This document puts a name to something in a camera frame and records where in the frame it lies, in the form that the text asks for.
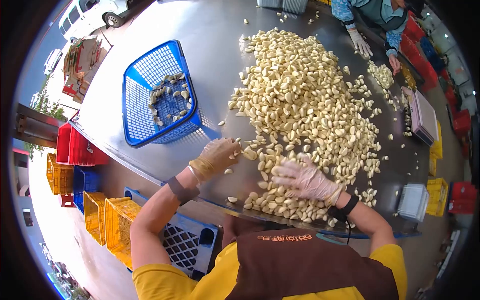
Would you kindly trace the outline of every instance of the stainless steel table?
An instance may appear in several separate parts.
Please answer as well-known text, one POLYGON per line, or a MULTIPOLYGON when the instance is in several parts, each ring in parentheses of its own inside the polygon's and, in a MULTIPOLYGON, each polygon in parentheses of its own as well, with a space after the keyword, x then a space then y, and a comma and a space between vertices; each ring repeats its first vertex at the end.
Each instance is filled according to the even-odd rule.
MULTIPOLYGON (((392 216, 396 211, 399 197, 395 191, 408 182, 426 183, 429 165, 429 149, 415 137, 404 137, 404 115, 383 98, 382 88, 367 73, 368 60, 354 54, 353 44, 340 21, 332 17, 326 8, 320 19, 315 19, 319 10, 309 3, 307 12, 301 16, 288 14, 285 23, 279 21, 276 10, 258 9, 255 0, 203 0, 203 1, 163 1, 154 2, 127 29, 123 40, 117 43, 102 63, 93 80, 80 110, 79 119, 73 125, 93 144, 109 156, 142 175, 162 184, 181 172, 188 162, 195 159, 203 147, 214 138, 241 137, 252 140, 256 134, 248 124, 247 118, 236 118, 235 110, 230 111, 227 102, 234 87, 240 87, 238 72, 246 66, 255 64, 252 54, 242 51, 246 43, 243 37, 252 36, 258 30, 268 31, 274 27, 292 31, 301 37, 318 35, 318 39, 327 50, 340 58, 340 66, 348 65, 351 76, 346 80, 353 82, 360 74, 365 75, 365 83, 373 92, 369 99, 374 106, 381 108, 383 114, 372 121, 380 128, 377 138, 382 145, 379 157, 389 155, 390 160, 382 162, 381 174, 372 179, 373 188, 378 190, 375 209, 392 225, 397 235, 416 232, 416 224, 392 216), (200 131, 171 144, 149 144, 139 149, 131 148, 125 142, 121 110, 122 78, 126 68, 137 58, 154 47, 176 39, 181 42, 187 59, 193 85, 203 119, 200 131), (217 124, 226 120, 225 126, 217 124), (392 133, 394 141, 388 140, 392 133)), ((374 52, 372 60, 377 65, 387 64, 388 59, 381 45, 369 41, 374 52)), ((399 83, 404 82, 400 75, 399 83)), ((400 95, 400 86, 390 88, 394 95, 400 95)), ((370 116, 365 110, 362 115, 370 116)), ((253 191, 262 192, 257 186, 261 180, 257 163, 242 158, 233 167, 234 173, 219 176, 201 188, 197 201, 208 201, 225 208, 225 211, 239 216, 253 216, 296 227, 327 230, 338 234, 345 233, 345 225, 338 224, 330 228, 323 221, 305 224, 286 220, 282 217, 263 214, 253 210, 244 210, 240 204, 226 203, 228 196, 246 199, 253 191)), ((365 172, 357 175, 355 186, 360 191, 367 188, 365 172)))

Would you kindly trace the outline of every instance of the hand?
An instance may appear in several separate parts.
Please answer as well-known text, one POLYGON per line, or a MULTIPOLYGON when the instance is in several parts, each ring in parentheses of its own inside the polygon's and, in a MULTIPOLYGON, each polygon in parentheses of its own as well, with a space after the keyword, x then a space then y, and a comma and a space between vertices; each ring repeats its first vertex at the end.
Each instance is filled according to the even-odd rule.
POLYGON ((307 163, 307 167, 302 167, 294 161, 287 161, 282 163, 282 166, 275 167, 277 174, 286 177, 274 176, 272 181, 296 189, 288 191, 286 197, 320 199, 325 201, 327 207, 335 205, 343 186, 330 181, 308 156, 303 155, 302 161, 307 163))
POLYGON ((393 69, 393 76, 395 76, 400 72, 400 62, 395 57, 395 54, 390 54, 388 59, 390 60, 390 65, 392 66, 392 69, 393 69))
POLYGON ((369 55, 373 56, 370 46, 367 42, 365 42, 356 28, 349 29, 348 33, 350 34, 350 38, 352 39, 356 50, 360 51, 360 53, 365 57, 368 57, 369 55))
POLYGON ((190 166, 199 171, 203 176, 202 179, 206 181, 231 165, 237 164, 238 159, 232 155, 238 151, 240 151, 240 144, 234 139, 215 139, 205 146, 196 160, 190 161, 190 166))

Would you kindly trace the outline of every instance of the parked car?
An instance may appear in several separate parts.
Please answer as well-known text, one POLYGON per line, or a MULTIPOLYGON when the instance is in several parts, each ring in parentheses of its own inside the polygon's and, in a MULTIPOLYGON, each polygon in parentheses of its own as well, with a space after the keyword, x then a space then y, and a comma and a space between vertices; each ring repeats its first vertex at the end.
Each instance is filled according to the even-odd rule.
POLYGON ((62 55, 63 53, 60 49, 55 49, 50 52, 45 65, 43 65, 43 73, 45 73, 45 75, 50 75, 53 73, 53 70, 55 70, 57 67, 62 55))
POLYGON ((142 0, 73 0, 60 18, 63 37, 73 42, 90 35, 106 24, 119 28, 125 23, 129 9, 142 0))

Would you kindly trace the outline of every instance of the car wheel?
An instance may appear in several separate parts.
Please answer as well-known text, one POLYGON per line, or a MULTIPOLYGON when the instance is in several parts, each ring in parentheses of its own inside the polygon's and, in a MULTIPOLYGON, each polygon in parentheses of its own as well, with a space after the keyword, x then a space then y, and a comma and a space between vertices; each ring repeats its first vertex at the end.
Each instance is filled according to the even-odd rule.
POLYGON ((105 14, 105 23, 110 27, 120 28, 125 23, 125 19, 112 12, 107 12, 105 14))

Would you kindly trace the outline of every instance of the window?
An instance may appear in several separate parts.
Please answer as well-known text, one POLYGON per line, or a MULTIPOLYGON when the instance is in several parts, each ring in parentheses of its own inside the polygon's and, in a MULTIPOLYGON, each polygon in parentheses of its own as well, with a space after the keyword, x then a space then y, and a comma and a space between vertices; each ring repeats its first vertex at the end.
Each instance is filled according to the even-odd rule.
POLYGON ((91 10, 97 4, 97 0, 80 0, 78 1, 78 5, 80 5, 80 9, 82 12, 87 12, 91 10))
POLYGON ((72 11, 69 13, 68 18, 70 19, 70 23, 75 23, 78 18, 80 18, 80 13, 78 12, 77 7, 75 6, 72 11))
POLYGON ((67 31, 70 29, 71 26, 72 25, 70 25, 70 21, 68 20, 68 18, 65 19, 65 22, 63 22, 63 25, 62 25, 62 27, 63 27, 62 33, 63 32, 67 33, 67 31))
POLYGON ((27 227, 33 226, 33 219, 32 219, 32 215, 30 214, 30 209, 24 208, 23 213, 24 213, 25 225, 27 225, 27 227))

